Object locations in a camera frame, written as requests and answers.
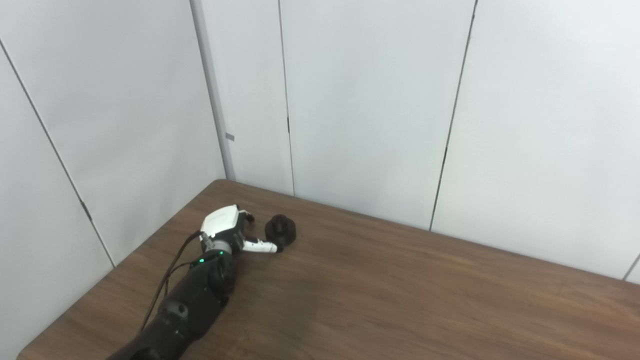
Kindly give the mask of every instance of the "robotic arm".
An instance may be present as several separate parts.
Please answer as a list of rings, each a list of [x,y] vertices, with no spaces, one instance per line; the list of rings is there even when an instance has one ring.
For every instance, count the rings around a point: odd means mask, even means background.
[[[107,360],[178,360],[211,328],[235,286],[234,255],[242,251],[281,252],[296,239],[295,223],[276,215],[265,226],[267,241],[247,238],[254,217],[237,206],[209,214],[202,223],[202,255],[164,298],[156,317]]]

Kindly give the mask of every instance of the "brown tabletop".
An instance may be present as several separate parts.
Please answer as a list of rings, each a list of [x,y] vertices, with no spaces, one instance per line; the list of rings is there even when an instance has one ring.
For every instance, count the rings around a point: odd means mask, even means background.
[[[184,238],[239,204],[298,239],[241,254],[236,290],[189,359],[640,359],[640,286],[216,181],[27,346],[20,360],[104,359],[131,340]],[[194,242],[183,261],[199,255]],[[183,273],[176,272],[174,283]]]

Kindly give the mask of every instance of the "wire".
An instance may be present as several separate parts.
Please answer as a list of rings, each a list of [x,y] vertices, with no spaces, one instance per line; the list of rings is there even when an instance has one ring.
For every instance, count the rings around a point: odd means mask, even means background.
[[[183,267],[183,266],[187,266],[191,264],[191,262],[186,262],[186,263],[182,263],[180,265],[176,265],[175,268],[171,269],[171,272],[169,273],[169,276],[166,278],[166,280],[164,281],[164,297],[166,297],[169,294],[169,278],[171,277],[171,275],[173,275],[173,273],[178,270],[179,268]]]
[[[169,267],[164,272],[164,275],[162,276],[162,279],[160,280],[160,283],[158,284],[158,287],[156,289],[156,293],[154,294],[154,297],[151,300],[151,305],[149,305],[149,308],[147,309],[147,313],[145,315],[145,319],[142,321],[142,326],[140,327],[140,330],[138,331],[138,333],[141,333],[142,330],[144,330],[145,326],[147,325],[147,321],[149,321],[149,317],[151,316],[151,312],[153,311],[154,307],[156,306],[156,301],[158,300],[158,296],[160,296],[160,291],[162,291],[163,285],[166,283],[166,280],[169,278],[169,275],[171,275],[173,267],[178,262],[178,259],[180,258],[180,255],[182,255],[182,253],[184,252],[184,249],[187,247],[187,245],[189,245],[189,243],[193,239],[199,237],[201,234],[202,234],[202,232],[198,230],[195,233],[189,235],[189,237],[184,240],[184,243],[180,247],[180,250],[178,250],[178,253],[173,258],[173,261],[171,262]]]

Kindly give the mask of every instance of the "black knob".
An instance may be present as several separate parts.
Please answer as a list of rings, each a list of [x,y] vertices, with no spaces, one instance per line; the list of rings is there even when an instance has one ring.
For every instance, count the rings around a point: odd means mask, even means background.
[[[282,214],[275,215],[264,226],[264,233],[268,242],[276,244],[278,252],[291,245],[296,239],[296,223]]]

